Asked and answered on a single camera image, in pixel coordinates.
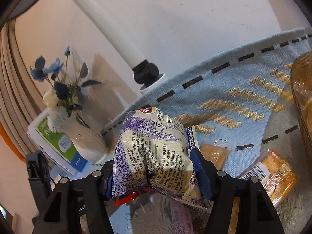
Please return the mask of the white ribbed ceramic vase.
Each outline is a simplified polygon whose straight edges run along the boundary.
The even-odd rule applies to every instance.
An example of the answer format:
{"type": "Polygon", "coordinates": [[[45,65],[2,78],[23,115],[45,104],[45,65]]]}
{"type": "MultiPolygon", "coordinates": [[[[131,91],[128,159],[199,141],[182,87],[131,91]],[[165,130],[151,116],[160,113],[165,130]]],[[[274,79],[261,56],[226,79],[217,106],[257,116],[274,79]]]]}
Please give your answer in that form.
{"type": "Polygon", "coordinates": [[[62,124],[60,132],[67,134],[78,153],[87,161],[101,164],[108,156],[109,149],[103,138],[90,128],[79,123],[75,111],[62,124]]]}

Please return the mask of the blue white artificial flowers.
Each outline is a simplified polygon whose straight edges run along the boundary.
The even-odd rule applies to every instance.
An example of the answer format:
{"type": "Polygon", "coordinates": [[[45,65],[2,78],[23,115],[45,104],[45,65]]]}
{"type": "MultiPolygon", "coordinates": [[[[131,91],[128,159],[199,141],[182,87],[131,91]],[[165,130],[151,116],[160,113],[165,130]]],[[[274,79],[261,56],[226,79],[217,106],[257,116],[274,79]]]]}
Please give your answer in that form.
{"type": "Polygon", "coordinates": [[[69,46],[66,47],[64,55],[65,62],[56,58],[49,66],[45,65],[46,59],[40,56],[36,59],[34,66],[30,68],[30,74],[34,80],[47,81],[51,86],[51,89],[43,95],[43,103],[49,110],[47,115],[49,130],[54,133],[60,132],[62,125],[74,112],[83,110],[83,106],[78,103],[82,89],[102,84],[94,79],[89,79],[89,70],[85,63],[74,70],[74,79],[70,80],[68,78],[69,46]]]}

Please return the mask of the blue white snack bag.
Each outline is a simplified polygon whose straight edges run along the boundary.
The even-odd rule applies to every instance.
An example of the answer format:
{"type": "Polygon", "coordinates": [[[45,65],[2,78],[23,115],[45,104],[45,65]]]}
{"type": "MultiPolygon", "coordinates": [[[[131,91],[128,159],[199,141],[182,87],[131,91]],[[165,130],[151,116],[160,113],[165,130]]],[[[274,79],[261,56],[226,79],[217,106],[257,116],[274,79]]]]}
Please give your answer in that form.
{"type": "Polygon", "coordinates": [[[187,137],[187,141],[189,145],[189,150],[192,150],[193,148],[199,148],[195,126],[192,125],[192,126],[186,127],[185,132],[186,132],[186,137],[187,137]]]}

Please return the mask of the orange wrapped cake pack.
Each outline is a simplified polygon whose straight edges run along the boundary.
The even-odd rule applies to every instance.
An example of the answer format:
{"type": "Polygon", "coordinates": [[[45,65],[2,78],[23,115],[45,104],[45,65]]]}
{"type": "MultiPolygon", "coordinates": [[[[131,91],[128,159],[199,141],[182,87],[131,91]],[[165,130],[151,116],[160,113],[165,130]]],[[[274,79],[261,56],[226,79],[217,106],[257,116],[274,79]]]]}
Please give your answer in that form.
{"type": "Polygon", "coordinates": [[[292,192],[298,181],[288,162],[273,150],[266,151],[239,178],[248,180],[252,176],[259,179],[275,207],[292,192]]]}

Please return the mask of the stack of upright white books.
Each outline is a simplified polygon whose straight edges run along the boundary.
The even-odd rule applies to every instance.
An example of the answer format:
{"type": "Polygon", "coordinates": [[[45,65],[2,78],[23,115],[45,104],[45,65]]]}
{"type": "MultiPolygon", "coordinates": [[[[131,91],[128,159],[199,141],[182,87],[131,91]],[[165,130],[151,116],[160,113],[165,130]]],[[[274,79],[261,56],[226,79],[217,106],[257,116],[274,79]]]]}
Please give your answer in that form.
{"type": "Polygon", "coordinates": [[[48,109],[45,109],[42,113],[40,113],[32,123],[30,123],[27,127],[27,135],[29,139],[34,142],[34,144],[43,151],[46,157],[56,164],[60,169],[65,171],[67,174],[76,175],[77,170],[74,169],[70,163],[59,154],[54,147],[45,139],[45,137],[37,131],[36,127],[45,118],[48,114],[48,109]]]}

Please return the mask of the purple white snack bag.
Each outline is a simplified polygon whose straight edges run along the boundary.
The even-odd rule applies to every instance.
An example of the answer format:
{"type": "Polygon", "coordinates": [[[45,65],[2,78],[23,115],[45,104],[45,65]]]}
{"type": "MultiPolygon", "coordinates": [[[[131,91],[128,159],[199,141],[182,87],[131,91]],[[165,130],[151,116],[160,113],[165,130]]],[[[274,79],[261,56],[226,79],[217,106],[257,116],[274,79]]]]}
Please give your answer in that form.
{"type": "Polygon", "coordinates": [[[149,186],[190,206],[208,207],[189,158],[193,147],[183,124],[160,109],[128,112],[115,147],[112,196],[149,186]]]}

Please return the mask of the white lamp pole black clamp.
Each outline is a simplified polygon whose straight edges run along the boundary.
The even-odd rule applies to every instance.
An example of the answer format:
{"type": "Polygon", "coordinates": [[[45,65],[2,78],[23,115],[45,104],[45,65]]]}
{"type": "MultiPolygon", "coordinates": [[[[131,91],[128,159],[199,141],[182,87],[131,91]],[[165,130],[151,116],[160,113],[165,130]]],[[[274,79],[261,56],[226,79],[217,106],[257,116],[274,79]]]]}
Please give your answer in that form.
{"type": "Polygon", "coordinates": [[[166,74],[147,60],[138,47],[126,36],[122,29],[95,0],[73,0],[96,25],[118,54],[133,71],[142,95],[166,81],[166,74]]]}

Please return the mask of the small biscuit bar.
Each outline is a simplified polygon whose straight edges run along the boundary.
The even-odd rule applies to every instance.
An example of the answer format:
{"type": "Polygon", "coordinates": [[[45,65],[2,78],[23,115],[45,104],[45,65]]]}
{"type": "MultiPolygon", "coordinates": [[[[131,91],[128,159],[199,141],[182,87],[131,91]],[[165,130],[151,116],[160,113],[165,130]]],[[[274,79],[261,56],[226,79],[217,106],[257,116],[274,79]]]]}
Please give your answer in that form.
{"type": "Polygon", "coordinates": [[[208,138],[201,141],[199,149],[205,160],[212,162],[217,170],[222,170],[235,145],[232,141],[208,138]]]}

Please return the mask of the beige curtain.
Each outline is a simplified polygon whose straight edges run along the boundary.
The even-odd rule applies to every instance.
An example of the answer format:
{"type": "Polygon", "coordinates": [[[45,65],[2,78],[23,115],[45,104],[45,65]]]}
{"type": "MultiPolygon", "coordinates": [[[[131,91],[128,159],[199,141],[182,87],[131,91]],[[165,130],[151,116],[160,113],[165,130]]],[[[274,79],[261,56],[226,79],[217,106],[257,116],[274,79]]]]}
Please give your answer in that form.
{"type": "Polygon", "coordinates": [[[45,109],[17,45],[13,19],[1,30],[1,137],[25,162],[38,150],[27,136],[27,127],[45,109]]]}

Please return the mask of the red striped bread bag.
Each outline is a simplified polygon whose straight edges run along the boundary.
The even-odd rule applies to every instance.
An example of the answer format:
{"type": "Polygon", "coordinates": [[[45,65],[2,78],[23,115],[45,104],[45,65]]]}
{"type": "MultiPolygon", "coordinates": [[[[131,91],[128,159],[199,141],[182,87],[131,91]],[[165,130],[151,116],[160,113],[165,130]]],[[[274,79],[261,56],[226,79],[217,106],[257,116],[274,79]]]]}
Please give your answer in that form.
{"type": "Polygon", "coordinates": [[[134,192],[131,192],[127,195],[122,195],[122,196],[116,197],[113,200],[113,206],[116,207],[116,206],[121,206],[123,204],[127,204],[129,202],[136,200],[139,196],[141,196],[143,194],[150,193],[150,192],[152,192],[151,188],[144,187],[144,188],[138,189],[134,192]]]}

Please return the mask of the green blue upright book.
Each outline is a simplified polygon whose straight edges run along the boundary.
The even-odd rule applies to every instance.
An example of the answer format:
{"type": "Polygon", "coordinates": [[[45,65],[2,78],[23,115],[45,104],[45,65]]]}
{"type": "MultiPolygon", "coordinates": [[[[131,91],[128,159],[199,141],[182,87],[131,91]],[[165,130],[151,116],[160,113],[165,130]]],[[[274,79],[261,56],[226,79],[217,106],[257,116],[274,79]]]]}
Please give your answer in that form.
{"type": "Polygon", "coordinates": [[[35,126],[36,131],[45,139],[45,141],[67,162],[72,169],[72,175],[82,172],[87,160],[84,159],[76,150],[73,142],[66,133],[54,133],[48,126],[48,117],[44,115],[35,126]]]}

